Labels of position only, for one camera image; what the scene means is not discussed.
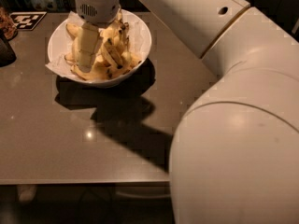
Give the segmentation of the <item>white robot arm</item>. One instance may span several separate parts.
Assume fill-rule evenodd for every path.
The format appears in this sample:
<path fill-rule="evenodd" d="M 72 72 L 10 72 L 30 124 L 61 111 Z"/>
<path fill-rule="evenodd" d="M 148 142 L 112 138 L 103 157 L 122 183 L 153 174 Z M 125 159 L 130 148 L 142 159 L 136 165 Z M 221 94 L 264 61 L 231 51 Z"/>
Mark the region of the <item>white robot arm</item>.
<path fill-rule="evenodd" d="M 139 0 L 219 81 L 183 116 L 176 224 L 299 224 L 299 44 L 246 0 Z"/>

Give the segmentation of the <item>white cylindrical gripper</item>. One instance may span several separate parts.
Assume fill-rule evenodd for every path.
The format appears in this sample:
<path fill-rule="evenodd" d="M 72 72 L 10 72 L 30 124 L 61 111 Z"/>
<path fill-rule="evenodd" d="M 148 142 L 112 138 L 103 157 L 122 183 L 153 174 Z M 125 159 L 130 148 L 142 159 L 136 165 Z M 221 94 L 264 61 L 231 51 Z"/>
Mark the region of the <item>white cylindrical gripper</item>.
<path fill-rule="evenodd" d="M 75 5 L 77 14 L 88 21 L 78 29 L 77 64 L 81 71 L 90 72 L 100 41 L 99 28 L 93 24 L 113 22 L 120 9 L 120 0 L 75 0 Z"/>

